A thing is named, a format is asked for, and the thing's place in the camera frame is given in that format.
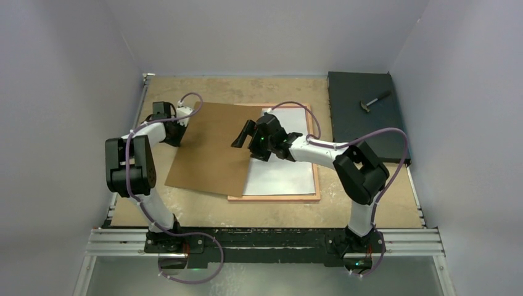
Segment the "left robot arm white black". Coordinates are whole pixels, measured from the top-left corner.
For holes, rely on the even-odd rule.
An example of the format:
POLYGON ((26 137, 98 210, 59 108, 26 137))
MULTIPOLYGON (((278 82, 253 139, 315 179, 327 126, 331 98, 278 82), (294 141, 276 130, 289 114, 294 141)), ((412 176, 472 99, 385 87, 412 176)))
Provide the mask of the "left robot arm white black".
POLYGON ((148 222, 154 235, 162 233, 160 245, 168 252, 177 252, 184 244, 176 216, 167 209, 157 189, 152 147, 165 143, 181 144, 194 109, 182 102, 153 103, 153 113, 127 135, 105 141, 105 180, 109 191, 132 199, 148 222))

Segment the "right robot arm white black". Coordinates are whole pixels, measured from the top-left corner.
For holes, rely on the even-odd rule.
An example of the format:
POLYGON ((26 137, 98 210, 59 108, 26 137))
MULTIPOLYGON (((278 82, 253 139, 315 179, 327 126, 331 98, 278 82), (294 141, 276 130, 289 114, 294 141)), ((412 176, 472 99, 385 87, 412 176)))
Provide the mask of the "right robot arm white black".
POLYGON ((247 120, 231 147, 241 148, 247 138, 252 158, 266 162, 274 155, 281 160, 312 163, 334 170, 352 201, 347 245, 355 251, 369 245, 376 202, 386 189, 390 173, 365 141, 358 140, 354 144, 314 142, 309 135, 288 133, 278 118, 268 112, 256 121, 247 120))

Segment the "seascape photo print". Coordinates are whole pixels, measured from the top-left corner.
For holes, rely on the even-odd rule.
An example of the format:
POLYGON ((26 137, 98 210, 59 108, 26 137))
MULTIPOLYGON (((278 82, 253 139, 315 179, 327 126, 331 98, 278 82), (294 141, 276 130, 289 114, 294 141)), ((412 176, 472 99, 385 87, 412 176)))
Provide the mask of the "seascape photo print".
MULTIPOLYGON (((296 105, 273 111, 286 132, 309 134, 309 116, 296 105)), ((271 154, 267 162, 250 159, 243 197, 315 195, 317 173, 313 164, 281 160, 271 154)))

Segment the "brown cardboard backing board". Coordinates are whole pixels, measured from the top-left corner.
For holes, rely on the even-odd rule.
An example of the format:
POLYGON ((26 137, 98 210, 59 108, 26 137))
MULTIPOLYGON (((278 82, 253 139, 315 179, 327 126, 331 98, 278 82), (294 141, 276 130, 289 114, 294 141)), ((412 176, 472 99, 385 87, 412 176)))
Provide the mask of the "brown cardboard backing board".
POLYGON ((189 119, 165 181, 166 186, 240 197, 250 165, 246 147, 233 141, 247 120, 262 115, 259 106, 204 102, 189 119))

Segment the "pink wooden picture frame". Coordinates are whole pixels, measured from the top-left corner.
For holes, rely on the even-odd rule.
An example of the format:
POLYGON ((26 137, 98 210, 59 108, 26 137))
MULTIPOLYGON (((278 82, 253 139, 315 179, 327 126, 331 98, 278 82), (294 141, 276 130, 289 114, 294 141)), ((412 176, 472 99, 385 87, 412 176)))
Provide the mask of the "pink wooden picture frame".
MULTIPOLYGON (((314 118, 303 107, 285 104, 274 109, 287 132, 303 135, 314 132, 314 118)), ((252 159, 243 195, 229 196, 229 202, 304 202, 321 200, 318 166, 305 162, 290 162, 272 155, 267 162, 252 159)))

